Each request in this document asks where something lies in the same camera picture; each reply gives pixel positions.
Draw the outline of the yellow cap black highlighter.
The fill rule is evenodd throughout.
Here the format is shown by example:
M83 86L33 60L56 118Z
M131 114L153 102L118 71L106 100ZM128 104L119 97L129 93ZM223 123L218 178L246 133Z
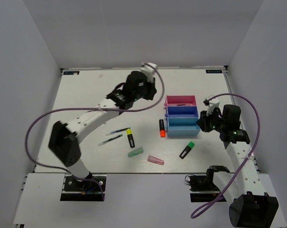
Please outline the yellow cap black highlighter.
M130 128L126 130L126 134L127 134L130 148L135 148L134 138L133 138L133 134Z

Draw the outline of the orange cap black highlighter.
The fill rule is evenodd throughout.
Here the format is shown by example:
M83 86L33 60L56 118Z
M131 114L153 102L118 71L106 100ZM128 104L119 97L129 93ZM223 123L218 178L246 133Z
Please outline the orange cap black highlighter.
M166 136L166 130L163 119L159 119L159 132L161 138L164 138Z

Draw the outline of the green ink refill pen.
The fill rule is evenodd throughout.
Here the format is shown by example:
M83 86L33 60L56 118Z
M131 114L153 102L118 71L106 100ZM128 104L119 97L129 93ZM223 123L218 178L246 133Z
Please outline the green ink refill pen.
M116 140L116 139L118 139L118 138L121 138L122 136L123 136L123 134L119 134L119 135L117 135L117 136L115 136L115 137L112 137L112 138L110 138L110 139L107 139L107 140L105 140L105 141L99 143L98 146L105 145L105 144L107 144L107 143L109 143L109 142L111 142L111 141L113 141L113 140Z

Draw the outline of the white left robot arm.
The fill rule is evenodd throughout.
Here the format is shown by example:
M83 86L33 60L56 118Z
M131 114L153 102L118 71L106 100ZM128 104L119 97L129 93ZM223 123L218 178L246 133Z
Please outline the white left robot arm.
M117 85L97 105L96 112L86 112L67 123L58 121L53 125L48 147L76 176L75 183L80 189L88 189L92 178L81 161L79 144L102 124L122 114L123 110L129 110L135 101L141 98L153 100L157 92L154 74L155 70L147 66L132 71L126 82Z

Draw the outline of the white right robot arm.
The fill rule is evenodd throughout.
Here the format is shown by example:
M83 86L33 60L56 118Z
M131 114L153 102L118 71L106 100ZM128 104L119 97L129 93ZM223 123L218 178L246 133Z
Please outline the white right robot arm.
M240 128L241 109L227 104L223 110L218 103L209 104L196 122L205 133L217 131L228 153L235 174L224 166L207 170L206 185L219 189L229 203L229 219L235 228L269 228L278 210L278 200L270 196L259 178L247 132Z

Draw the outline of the light blue plastic bin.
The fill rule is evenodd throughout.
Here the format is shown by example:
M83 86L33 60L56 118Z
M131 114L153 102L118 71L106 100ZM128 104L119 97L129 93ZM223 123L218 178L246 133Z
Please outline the light blue plastic bin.
M196 137L200 132L195 117L168 117L166 121L168 137Z

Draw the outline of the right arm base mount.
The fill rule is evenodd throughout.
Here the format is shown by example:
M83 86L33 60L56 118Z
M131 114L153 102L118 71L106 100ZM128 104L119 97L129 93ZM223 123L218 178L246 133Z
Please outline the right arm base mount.
M213 176L216 172L227 172L225 166L210 166L204 175L188 174L185 176L185 183L190 186L191 202L211 202L220 193L220 190L213 183Z

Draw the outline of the purple-blue plastic bin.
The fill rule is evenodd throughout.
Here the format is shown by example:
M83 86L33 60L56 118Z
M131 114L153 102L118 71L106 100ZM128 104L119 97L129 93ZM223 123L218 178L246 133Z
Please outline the purple-blue plastic bin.
M171 117L175 115L185 115L198 118L198 109L196 106L167 106L165 117Z

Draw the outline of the corner label sticker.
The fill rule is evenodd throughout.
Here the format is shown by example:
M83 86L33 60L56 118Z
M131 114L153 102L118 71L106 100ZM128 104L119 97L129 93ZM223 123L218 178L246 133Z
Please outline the corner label sticker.
M64 71L63 75L79 75L80 71Z
M220 70L220 69L216 69L216 70L207 69L207 70L206 70L206 73L207 73L207 74L222 74L222 70Z

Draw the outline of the right corner label sticker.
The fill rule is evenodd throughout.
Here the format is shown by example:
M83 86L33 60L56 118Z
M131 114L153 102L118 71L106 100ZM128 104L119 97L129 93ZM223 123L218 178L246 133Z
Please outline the right corner label sticker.
M206 70L206 73L207 73L207 74L222 74L222 70L220 70L220 69L216 69L216 70L207 69L207 70Z

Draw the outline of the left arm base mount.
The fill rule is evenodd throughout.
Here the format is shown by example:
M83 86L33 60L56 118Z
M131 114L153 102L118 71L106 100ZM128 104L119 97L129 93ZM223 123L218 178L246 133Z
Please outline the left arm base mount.
M62 186L60 200L77 202L103 201L102 198L105 196L107 177L105 175L93 175L92 177L98 182L102 190L100 190L98 184L93 181L78 181L72 176L66 175Z

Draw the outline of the left corner label sticker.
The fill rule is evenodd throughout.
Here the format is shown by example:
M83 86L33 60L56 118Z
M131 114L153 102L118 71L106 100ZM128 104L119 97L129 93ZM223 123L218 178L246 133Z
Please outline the left corner label sticker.
M63 75L79 75L80 71L64 71Z

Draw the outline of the pink translucent eraser case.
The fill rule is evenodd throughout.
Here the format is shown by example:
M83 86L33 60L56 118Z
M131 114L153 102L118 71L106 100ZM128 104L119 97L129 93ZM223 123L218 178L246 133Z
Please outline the pink translucent eraser case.
M164 161L162 159L159 159L151 155L148 156L147 161L158 165L164 165Z

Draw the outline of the pink plastic bin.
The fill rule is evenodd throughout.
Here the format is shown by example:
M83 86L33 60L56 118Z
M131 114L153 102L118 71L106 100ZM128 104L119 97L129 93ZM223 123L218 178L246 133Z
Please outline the pink plastic bin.
M164 106L175 106L176 104L187 104L187 106L196 106L194 95L167 95Z

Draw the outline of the blue ink refill pen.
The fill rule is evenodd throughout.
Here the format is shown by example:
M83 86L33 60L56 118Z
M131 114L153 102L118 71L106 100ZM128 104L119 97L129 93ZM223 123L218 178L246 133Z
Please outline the blue ink refill pen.
M112 135L112 134L115 134L115 133L120 133L120 132L126 131L126 130L128 130L128 129L130 129L130 128L127 127L127 128L122 128L122 129L114 130L114 131L111 131L111 132L109 132L109 133L106 133L106 136L109 136L109 135Z

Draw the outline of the green cap black highlighter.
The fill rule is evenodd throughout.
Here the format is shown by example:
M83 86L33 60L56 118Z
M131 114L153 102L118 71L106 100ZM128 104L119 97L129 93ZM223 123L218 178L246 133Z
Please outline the green cap black highlighter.
M179 157L181 159L184 159L186 155L188 155L188 153L194 148L195 143L194 142L190 142L184 149L183 151L179 154Z

